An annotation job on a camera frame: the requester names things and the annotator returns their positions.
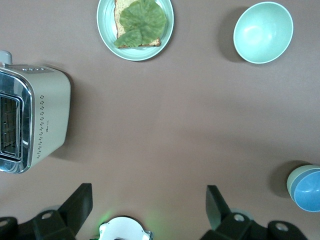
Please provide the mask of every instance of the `open-faced sandwich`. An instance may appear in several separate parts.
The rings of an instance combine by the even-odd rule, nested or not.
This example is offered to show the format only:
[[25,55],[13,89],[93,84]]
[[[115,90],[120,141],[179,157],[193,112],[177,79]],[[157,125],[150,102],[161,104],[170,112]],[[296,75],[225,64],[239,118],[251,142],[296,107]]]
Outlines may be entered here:
[[117,48],[158,47],[166,15],[155,0],[114,0]]

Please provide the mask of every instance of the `toaster slot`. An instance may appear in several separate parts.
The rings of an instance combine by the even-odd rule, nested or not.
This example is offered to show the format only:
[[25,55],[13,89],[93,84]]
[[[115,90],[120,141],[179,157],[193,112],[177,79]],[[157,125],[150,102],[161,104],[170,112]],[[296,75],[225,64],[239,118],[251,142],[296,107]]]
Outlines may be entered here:
[[18,158],[20,153],[20,101],[0,97],[0,130],[2,155]]

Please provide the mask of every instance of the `mint green bowl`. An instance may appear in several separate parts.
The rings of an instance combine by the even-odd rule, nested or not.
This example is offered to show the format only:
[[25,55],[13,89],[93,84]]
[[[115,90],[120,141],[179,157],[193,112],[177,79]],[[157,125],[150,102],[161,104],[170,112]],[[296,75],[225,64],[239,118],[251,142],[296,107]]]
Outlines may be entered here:
[[251,6],[240,16],[233,42],[244,60],[265,64],[287,49],[293,33],[294,23],[288,10],[279,3],[265,1]]

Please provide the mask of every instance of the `toaster lever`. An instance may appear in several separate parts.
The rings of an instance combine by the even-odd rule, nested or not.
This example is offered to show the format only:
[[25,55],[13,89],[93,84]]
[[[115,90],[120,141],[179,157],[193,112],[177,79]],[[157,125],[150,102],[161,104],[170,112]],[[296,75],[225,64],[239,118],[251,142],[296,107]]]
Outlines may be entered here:
[[12,64],[12,54],[8,51],[0,51],[0,63],[5,67]]

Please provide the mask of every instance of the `screw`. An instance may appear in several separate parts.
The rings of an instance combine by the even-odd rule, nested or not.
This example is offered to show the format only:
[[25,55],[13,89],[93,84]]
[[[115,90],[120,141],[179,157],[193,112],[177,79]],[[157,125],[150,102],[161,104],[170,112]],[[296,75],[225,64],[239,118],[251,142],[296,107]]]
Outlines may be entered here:
[[283,231],[283,232],[288,232],[289,231],[289,228],[287,227],[287,225],[281,223],[281,222],[278,222],[275,227],[279,230],[279,231]]
[[234,215],[234,219],[235,219],[237,222],[244,222],[244,221],[245,221],[244,216],[242,216],[242,215],[240,215],[240,214]]
[[1,228],[1,227],[4,227],[5,225],[7,225],[8,222],[9,222],[8,220],[0,221],[0,228]]
[[48,219],[48,218],[50,218],[51,216],[52,216],[52,211],[51,212],[47,212],[47,213],[45,213],[45,214],[43,214],[42,216],[41,216],[41,219]]

